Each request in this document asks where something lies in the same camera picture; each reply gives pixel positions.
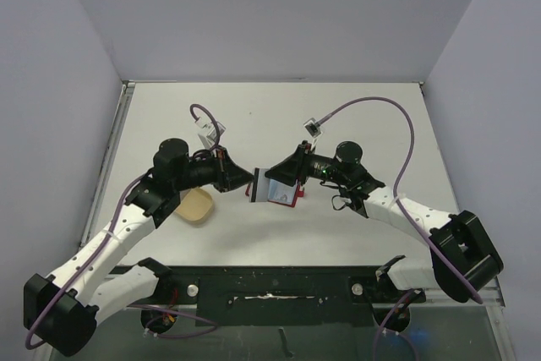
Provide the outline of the red leather card holder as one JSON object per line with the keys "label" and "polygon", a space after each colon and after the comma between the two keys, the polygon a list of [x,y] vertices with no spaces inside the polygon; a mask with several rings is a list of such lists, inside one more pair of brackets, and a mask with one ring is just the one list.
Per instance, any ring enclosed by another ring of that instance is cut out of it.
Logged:
{"label": "red leather card holder", "polygon": [[288,186],[275,180],[261,179],[253,188],[250,184],[245,191],[250,203],[272,203],[295,207],[298,199],[304,197],[304,187]]}

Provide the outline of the silver VIP card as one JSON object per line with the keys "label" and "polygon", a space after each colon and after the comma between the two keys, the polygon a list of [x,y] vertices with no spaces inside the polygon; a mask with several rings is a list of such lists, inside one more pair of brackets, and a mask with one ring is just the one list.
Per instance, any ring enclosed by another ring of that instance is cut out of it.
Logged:
{"label": "silver VIP card", "polygon": [[296,186],[288,186],[283,183],[277,183],[270,195],[270,200],[279,204],[291,205],[296,196]]}

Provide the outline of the white grey card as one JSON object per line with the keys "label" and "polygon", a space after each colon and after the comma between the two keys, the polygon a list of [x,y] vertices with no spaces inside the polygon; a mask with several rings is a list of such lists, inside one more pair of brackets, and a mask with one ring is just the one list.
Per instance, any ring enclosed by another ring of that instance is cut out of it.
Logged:
{"label": "white grey card", "polygon": [[250,203],[263,203],[268,201],[270,179],[265,176],[266,169],[256,167],[254,179],[249,189]]}

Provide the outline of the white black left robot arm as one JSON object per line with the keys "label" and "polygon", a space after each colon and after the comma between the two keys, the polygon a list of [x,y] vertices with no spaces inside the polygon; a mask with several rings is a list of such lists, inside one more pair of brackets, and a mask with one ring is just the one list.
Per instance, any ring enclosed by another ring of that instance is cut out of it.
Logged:
{"label": "white black left robot arm", "polygon": [[143,260],[116,281],[105,279],[131,248],[179,207],[183,191],[211,185],[226,193],[252,180],[252,174],[222,146],[191,154],[182,139],[162,141],[152,167],[121,194],[112,219],[66,263],[25,283],[26,348],[48,344],[66,357],[73,356],[109,316],[142,298],[155,303],[168,299],[169,270],[153,259]]}

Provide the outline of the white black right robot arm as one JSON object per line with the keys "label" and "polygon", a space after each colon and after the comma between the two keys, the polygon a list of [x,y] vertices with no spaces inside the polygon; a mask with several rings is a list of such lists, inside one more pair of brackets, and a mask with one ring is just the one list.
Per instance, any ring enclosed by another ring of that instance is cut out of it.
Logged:
{"label": "white black right robot arm", "polygon": [[344,141],[332,157],[313,152],[304,141],[285,160],[267,170],[288,186],[313,178],[337,190],[345,206],[382,222],[427,246],[429,261],[400,254],[376,273],[377,293],[394,301],[410,289],[439,289],[458,303],[481,303],[480,290],[503,270],[503,261],[480,219],[470,211],[439,211],[399,196],[362,165],[362,148]]}

